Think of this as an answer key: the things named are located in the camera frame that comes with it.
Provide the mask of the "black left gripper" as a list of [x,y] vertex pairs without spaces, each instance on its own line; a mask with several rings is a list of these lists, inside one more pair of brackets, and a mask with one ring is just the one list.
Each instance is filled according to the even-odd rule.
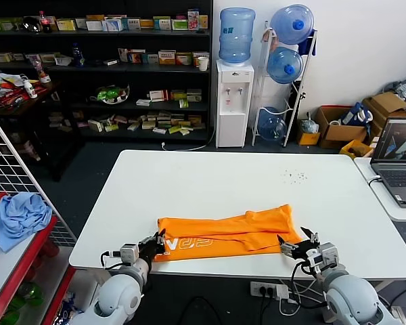
[[153,261],[156,255],[165,253],[165,233],[162,229],[152,236],[148,236],[138,243],[139,257],[146,261]]

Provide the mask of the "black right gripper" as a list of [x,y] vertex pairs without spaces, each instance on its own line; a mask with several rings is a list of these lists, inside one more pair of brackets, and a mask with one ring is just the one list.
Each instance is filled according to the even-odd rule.
[[280,235],[277,235],[281,252],[295,260],[302,259],[308,262],[315,262],[319,256],[319,236],[317,232],[312,232],[310,229],[300,227],[302,232],[309,238],[297,244],[286,242]]

